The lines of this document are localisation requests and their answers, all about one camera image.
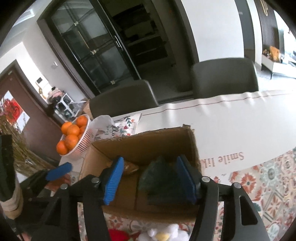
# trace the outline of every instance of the floral tablecloth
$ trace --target floral tablecloth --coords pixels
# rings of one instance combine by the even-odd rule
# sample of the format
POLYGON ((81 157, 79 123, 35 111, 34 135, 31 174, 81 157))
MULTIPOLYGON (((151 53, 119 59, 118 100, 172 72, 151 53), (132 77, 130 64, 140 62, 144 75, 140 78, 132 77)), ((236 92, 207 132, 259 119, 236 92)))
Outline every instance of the floral tablecloth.
MULTIPOLYGON (((263 219, 271 241, 280 240, 292 224, 296 216, 296 148, 260 165, 211 178, 217 183, 231 185, 233 182, 239 182, 242 185, 263 219)), ((214 241, 220 241, 223 209, 223 203, 220 202, 214 241)), ((81 240, 87 241, 82 204, 78 205, 78 219, 81 240)), ((108 228, 128 233, 144 232, 159 225, 109 214, 105 214, 105 219, 108 228)), ((179 226, 190 234, 194 222, 181 223, 179 226)))

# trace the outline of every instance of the white basket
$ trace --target white basket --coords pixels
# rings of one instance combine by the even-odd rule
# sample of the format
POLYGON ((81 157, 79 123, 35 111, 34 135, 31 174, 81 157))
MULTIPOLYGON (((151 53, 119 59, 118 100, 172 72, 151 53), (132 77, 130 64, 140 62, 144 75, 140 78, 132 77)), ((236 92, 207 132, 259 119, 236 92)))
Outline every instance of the white basket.
MULTIPOLYGON (((85 152, 88 150, 91 143, 94 141, 94 130, 90 128, 91 120, 88 115, 84 115, 87 117, 87 126, 85 128, 85 132, 83 133, 81 139, 77 143, 77 145, 74 147, 72 151, 70 151, 66 155, 61 155, 62 157, 66 156, 72 160, 78 160, 81 157, 84 156, 85 152)), ((65 140, 66 136, 62 135, 61 140, 65 140)))

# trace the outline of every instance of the chair backrest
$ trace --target chair backrest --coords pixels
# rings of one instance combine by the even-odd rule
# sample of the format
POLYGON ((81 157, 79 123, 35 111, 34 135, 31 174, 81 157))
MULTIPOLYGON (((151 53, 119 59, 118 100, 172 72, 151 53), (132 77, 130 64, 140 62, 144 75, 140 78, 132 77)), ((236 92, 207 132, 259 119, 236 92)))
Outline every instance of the chair backrest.
POLYGON ((195 99, 258 91, 253 62, 247 58, 222 58, 192 67, 195 99))
POLYGON ((114 117, 158 107, 158 102, 147 80, 133 80, 94 97, 89 107, 94 118, 114 117))

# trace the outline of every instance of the red fabric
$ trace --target red fabric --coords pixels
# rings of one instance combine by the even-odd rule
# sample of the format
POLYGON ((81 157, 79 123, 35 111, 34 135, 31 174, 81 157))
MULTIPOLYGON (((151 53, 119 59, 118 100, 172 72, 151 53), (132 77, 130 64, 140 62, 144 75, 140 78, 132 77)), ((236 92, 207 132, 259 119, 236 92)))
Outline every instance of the red fabric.
POLYGON ((141 232, 131 234, 131 238, 133 239, 133 241, 136 241, 136 239, 139 237, 140 234, 141 234, 141 232))
POLYGON ((112 241, 128 241, 129 235, 121 230, 109 229, 109 235, 112 241))

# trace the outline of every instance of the glass door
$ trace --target glass door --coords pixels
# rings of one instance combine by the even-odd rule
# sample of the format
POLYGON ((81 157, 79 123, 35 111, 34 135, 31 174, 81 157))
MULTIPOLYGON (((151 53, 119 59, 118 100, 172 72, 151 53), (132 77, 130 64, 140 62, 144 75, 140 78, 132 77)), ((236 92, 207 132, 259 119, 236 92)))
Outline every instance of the glass door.
POLYGON ((91 1, 96 8, 89 0, 67 0, 50 17, 51 26, 71 52, 69 59, 79 64, 89 87, 100 92, 121 80, 139 79, 105 12, 97 0, 91 1))

